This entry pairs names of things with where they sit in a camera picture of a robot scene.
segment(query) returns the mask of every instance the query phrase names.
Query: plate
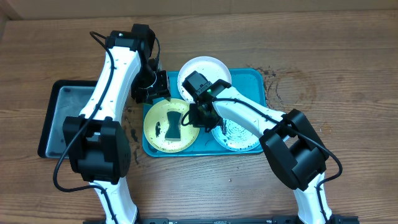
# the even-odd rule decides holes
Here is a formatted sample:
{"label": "plate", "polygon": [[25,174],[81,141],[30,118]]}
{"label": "plate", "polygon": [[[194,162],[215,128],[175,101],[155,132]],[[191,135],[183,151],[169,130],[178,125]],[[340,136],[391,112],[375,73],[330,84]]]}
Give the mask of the plate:
{"label": "plate", "polygon": [[181,141],[168,141],[164,137],[169,128],[167,112],[177,111],[185,114],[189,110],[189,104],[180,99],[171,101],[162,100],[156,103],[147,113],[144,119],[144,134],[149,144],[162,152],[180,152],[189,147],[198,137],[199,128],[192,125],[181,126]]}
{"label": "plate", "polygon": [[260,145],[257,136],[228,119],[224,119],[223,126],[215,127],[211,133],[220,145],[234,152],[249,151]]}
{"label": "plate", "polygon": [[192,96],[182,86],[185,78],[197,71],[204,75],[208,81],[214,83],[222,79],[232,84],[231,74],[223,62],[217,58],[201,56],[189,60],[178,73],[177,87],[182,98],[188,103],[195,103]]}

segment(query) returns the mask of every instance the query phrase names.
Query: wooden surface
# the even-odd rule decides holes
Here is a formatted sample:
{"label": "wooden surface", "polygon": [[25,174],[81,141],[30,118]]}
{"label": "wooden surface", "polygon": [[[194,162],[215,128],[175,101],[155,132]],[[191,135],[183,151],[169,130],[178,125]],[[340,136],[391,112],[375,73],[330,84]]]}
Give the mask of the wooden surface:
{"label": "wooden surface", "polygon": [[[56,161],[39,158],[37,146],[52,84],[96,80],[101,72],[104,51],[88,32],[129,30],[135,22],[155,31],[167,70],[209,55],[261,72],[269,107],[302,110],[340,158],[343,175],[326,184],[332,210],[361,223],[398,223],[397,11],[8,22],[0,45],[1,223],[104,217],[94,191],[53,186]],[[293,192],[263,154],[153,159],[141,146],[142,106],[129,100],[125,115],[133,152],[127,181],[143,217],[297,212]],[[327,175],[337,171],[331,159],[327,166]],[[66,187],[85,184],[67,162],[58,177]]]}

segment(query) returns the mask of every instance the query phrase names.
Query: dark green object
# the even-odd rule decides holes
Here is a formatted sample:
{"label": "dark green object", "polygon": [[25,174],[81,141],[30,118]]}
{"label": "dark green object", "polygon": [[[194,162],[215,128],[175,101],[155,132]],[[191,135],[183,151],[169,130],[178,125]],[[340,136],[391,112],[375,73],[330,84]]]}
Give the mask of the dark green object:
{"label": "dark green object", "polygon": [[167,112],[167,119],[169,120],[169,129],[164,138],[168,141],[181,141],[181,118],[182,114],[177,111]]}

